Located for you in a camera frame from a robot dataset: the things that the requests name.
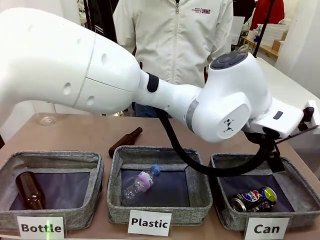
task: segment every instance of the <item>gray fabric bin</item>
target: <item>gray fabric bin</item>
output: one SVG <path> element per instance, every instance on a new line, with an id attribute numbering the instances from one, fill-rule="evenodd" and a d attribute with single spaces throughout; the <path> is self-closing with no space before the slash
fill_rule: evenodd
<path id="1" fill-rule="evenodd" d="M 45 195 L 46 209 L 28 210 L 22 204 L 16 177 L 35 173 Z M 17 216 L 64 216 L 66 230 L 87 228 L 102 191 L 104 163 L 98 153 L 23 151 L 0 168 L 0 230 L 19 231 Z"/>
<path id="2" fill-rule="evenodd" d="M 229 168 L 247 162 L 249 154 L 214 154 L 210 166 Z M 285 171 L 272 172 L 263 162 L 257 169 L 236 177 L 210 177 L 210 187 L 216 212 L 228 230 L 244 231 L 248 218 L 291 218 L 288 228 L 312 225 L 320 215 L 320 198 L 298 169 L 281 157 Z M 271 212 L 238 212 L 230 204 L 232 196 L 262 187 L 270 187 L 277 194 Z"/>
<path id="3" fill-rule="evenodd" d="M 201 163 L 197 151 L 189 148 L 185 151 Z M 146 192 L 145 205 L 122 206 L 121 191 L 125 188 L 122 181 L 127 171 L 133 171 L 131 176 L 136 176 L 153 164 L 158 164 L 161 172 Z M 186 165 L 171 147 L 118 147 L 113 156 L 106 197 L 109 220 L 118 224 L 127 224 L 130 211 L 140 210 L 172 213 L 173 226 L 197 226 L 213 203 L 207 176 Z"/>

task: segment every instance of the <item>pink bottle label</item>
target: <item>pink bottle label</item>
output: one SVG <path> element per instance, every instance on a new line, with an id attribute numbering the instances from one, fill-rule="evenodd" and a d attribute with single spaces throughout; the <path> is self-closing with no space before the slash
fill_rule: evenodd
<path id="1" fill-rule="evenodd" d="M 147 189 L 145 191 L 147 191 L 152 186 L 152 184 L 154 184 L 154 181 L 152 180 L 150 175 L 144 171 L 140 172 L 137 177 L 146 184 Z"/>

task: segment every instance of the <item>jeans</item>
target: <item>jeans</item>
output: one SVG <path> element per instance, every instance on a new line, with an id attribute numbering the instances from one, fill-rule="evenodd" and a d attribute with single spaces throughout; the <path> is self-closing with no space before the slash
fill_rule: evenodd
<path id="1" fill-rule="evenodd" d="M 152 106 L 144 106 L 140 104 L 134 105 L 135 116 L 139 118 L 158 118 L 158 114 Z"/>

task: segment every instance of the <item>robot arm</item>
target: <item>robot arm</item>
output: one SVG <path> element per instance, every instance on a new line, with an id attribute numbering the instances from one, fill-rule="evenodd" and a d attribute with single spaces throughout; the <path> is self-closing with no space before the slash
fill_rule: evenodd
<path id="1" fill-rule="evenodd" d="M 0 34 L 2 122 L 16 103 L 26 100 L 107 114 L 137 102 L 167 111 L 214 143 L 241 129 L 284 138 L 304 115 L 271 98 L 250 54 L 232 52 L 217 58 L 210 65 L 205 87 L 199 88 L 173 85 L 145 73 L 119 45 L 40 10 L 2 12 Z"/>

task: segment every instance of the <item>zipper pull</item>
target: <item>zipper pull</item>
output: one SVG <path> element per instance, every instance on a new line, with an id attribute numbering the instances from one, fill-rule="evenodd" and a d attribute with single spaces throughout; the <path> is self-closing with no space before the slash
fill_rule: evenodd
<path id="1" fill-rule="evenodd" d="M 177 2 L 175 5 L 175 13 L 178 14 L 179 13 L 179 3 Z"/>

